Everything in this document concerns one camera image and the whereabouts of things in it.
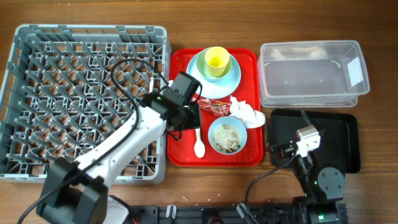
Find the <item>white plastic spoon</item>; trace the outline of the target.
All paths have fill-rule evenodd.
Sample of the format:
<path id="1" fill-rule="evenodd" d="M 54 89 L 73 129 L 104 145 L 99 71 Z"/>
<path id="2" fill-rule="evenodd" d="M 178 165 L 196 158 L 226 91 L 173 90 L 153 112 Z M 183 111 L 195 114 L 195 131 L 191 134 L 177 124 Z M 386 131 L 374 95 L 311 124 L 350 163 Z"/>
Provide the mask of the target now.
<path id="1" fill-rule="evenodd" d="M 195 130 L 196 142 L 194 145 L 194 153 L 198 158 L 203 158 L 205 155 L 205 145 L 201 140 L 200 128 Z"/>

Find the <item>white napkin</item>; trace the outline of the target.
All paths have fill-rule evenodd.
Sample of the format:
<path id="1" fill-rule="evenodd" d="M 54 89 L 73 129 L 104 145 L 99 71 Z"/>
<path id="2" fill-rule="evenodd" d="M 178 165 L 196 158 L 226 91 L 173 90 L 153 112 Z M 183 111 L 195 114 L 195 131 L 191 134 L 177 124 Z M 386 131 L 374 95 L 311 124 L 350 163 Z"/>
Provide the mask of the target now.
<path id="1" fill-rule="evenodd" d="M 237 98 L 230 96 L 231 106 L 229 116 L 238 119 L 243 123 L 246 129 L 254 129 L 263 126 L 266 123 L 265 114 L 254 110 L 252 106 L 245 101 L 238 101 Z"/>

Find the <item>light blue bowl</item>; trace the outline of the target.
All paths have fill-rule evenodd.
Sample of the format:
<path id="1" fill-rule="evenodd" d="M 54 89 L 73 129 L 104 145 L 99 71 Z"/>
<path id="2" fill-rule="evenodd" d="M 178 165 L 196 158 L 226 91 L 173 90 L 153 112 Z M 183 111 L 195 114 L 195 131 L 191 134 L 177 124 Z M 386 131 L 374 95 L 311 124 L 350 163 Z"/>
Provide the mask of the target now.
<path id="1" fill-rule="evenodd" d="M 234 151 L 233 153 L 230 153 L 230 154 L 217 151 L 216 148 L 215 148 L 215 145 L 213 143 L 213 140 L 212 140 L 213 131 L 217 127 L 221 126 L 222 124 L 229 124 L 229 125 L 232 125 L 232 126 L 236 127 L 239 130 L 240 134 L 241 134 L 241 146 L 240 146 L 240 148 L 237 151 Z M 246 144 L 247 139 L 248 139 L 248 134 L 247 134 L 246 128 L 243 125 L 243 123 L 240 122 L 238 119 L 230 117 L 230 116 L 225 116 L 225 117 L 221 117 L 221 118 L 216 119 L 211 124 L 211 126 L 209 127 L 209 130 L 208 130 L 208 140 L 210 142 L 211 147 L 215 151 L 217 151 L 218 153 L 221 153 L 221 154 L 224 154 L 224 155 L 237 154 L 239 151 L 241 151 L 243 149 L 243 147 Z"/>

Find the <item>white plastic fork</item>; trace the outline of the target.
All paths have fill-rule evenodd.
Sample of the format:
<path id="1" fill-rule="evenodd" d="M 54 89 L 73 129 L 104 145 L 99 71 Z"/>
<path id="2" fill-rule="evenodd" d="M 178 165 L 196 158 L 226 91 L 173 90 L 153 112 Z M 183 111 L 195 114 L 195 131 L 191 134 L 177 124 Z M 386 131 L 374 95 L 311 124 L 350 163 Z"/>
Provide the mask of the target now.
<path id="1" fill-rule="evenodd" d="M 151 77 L 149 82 L 149 93 L 153 92 L 153 90 L 154 90 L 154 77 Z"/>

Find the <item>rice and food scraps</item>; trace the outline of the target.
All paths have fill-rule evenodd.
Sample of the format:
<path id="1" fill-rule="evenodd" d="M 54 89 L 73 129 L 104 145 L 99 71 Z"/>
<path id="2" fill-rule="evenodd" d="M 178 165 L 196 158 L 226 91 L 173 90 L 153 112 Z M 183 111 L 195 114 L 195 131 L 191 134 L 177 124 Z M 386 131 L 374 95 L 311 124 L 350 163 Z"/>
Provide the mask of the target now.
<path id="1" fill-rule="evenodd" d="M 217 151 L 233 153 L 241 146 L 241 134 L 239 130 L 229 124 L 222 124 L 212 134 L 212 140 Z"/>

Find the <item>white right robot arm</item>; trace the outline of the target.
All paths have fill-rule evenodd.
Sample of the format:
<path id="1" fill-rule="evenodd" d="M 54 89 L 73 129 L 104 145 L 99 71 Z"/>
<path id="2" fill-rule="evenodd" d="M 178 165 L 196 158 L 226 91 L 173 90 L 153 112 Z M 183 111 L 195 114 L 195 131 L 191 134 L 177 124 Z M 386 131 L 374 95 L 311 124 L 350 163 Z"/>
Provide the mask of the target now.
<path id="1" fill-rule="evenodd" d="M 281 223 L 348 223 L 343 199 L 345 175 L 336 167 L 321 166 L 313 152 L 299 155 L 298 142 L 269 147 L 271 158 L 278 168 L 291 168 L 304 193 L 292 199 L 290 205 L 278 205 L 272 209 Z"/>

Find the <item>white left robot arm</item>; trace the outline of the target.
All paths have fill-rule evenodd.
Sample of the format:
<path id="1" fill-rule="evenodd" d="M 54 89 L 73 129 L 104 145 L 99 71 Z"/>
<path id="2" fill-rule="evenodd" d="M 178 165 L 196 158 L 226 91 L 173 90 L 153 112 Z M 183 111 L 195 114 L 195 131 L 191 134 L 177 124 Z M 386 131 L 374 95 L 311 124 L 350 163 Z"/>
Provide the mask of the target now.
<path id="1" fill-rule="evenodd" d="M 167 127 L 177 131 L 201 125 L 191 101 L 195 87 L 152 92 L 112 135 L 73 162 L 57 159 L 50 167 L 36 213 L 49 223 L 124 223 L 129 209 L 109 197 L 108 190 L 124 168 Z"/>

